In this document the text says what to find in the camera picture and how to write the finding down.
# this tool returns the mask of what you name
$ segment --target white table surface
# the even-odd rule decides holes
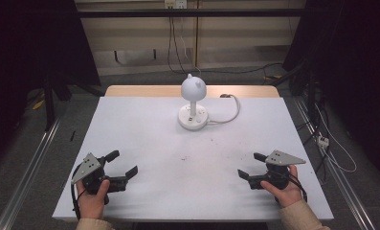
[[[138,166],[126,191],[109,194],[107,218],[127,221],[267,221],[279,219],[279,206],[264,190],[251,190],[238,177],[265,174],[253,153],[281,150],[306,160],[299,178],[319,219],[333,219],[322,188],[282,98],[239,99],[238,117],[198,131],[183,129],[182,98],[101,98],[71,173],[88,152],[101,157],[119,150],[105,173],[121,176]],[[234,99],[206,98],[212,120],[235,114]],[[58,201],[55,219],[76,219],[70,182]]]

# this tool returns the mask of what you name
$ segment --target power strip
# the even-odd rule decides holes
[[[186,9],[187,0],[165,0],[166,9]]]
[[[320,148],[326,148],[329,146],[329,139],[323,136],[318,136],[317,144]]]

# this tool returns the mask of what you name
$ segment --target human hand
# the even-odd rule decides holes
[[[290,165],[288,168],[290,169],[290,174],[298,178],[297,167]],[[288,207],[302,199],[301,190],[294,183],[288,183],[288,186],[283,190],[279,190],[276,186],[264,180],[261,181],[260,185],[279,200],[279,204],[282,208]]]
[[[82,195],[78,199],[79,212],[82,219],[102,219],[104,199],[109,189],[109,180],[103,180],[96,195],[90,195],[85,191],[84,185],[80,180],[77,182],[78,194]]]

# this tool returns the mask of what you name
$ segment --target metal rail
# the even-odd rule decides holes
[[[9,230],[12,228],[16,216],[22,207],[23,201],[25,200],[32,186],[38,169],[40,168],[40,165],[43,162],[44,156],[50,144],[52,143],[53,138],[56,135],[57,128],[60,124],[63,115],[65,114],[66,108],[67,104],[63,104],[63,106],[60,107],[59,114],[52,127],[48,131],[44,132],[40,144],[34,153],[31,163],[28,166],[28,169],[23,174],[23,177],[17,184],[17,187],[13,192],[9,203],[5,207],[3,213],[1,214],[0,230]]]
[[[310,133],[313,134],[314,127],[310,125],[310,123],[308,123],[309,117],[306,114],[307,107],[305,103],[303,102],[303,99],[298,100],[297,98],[294,98],[294,102],[297,105],[297,108],[300,111],[302,118],[304,119],[305,122],[307,122],[307,126]],[[321,155],[322,156],[325,155],[324,149],[321,149]],[[329,152],[328,155],[332,157],[333,160],[336,162],[336,159],[333,156],[331,151]],[[330,172],[332,173],[336,183],[338,184],[338,187],[341,190],[341,193],[343,197],[345,198],[346,203],[348,207],[350,208],[351,213],[356,218],[357,223],[359,224],[360,228],[363,230],[376,229],[375,225],[372,223],[369,213],[367,212],[359,196],[356,195],[356,193],[354,192],[344,172],[342,172],[338,167],[336,167],[327,159],[325,160],[325,163],[329,167]]]

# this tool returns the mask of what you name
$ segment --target white lamp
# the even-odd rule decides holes
[[[190,104],[181,107],[178,112],[178,122],[189,130],[197,130],[204,127],[208,122],[208,112],[205,107],[196,105],[207,95],[207,86],[204,81],[191,74],[181,84],[181,96]]]

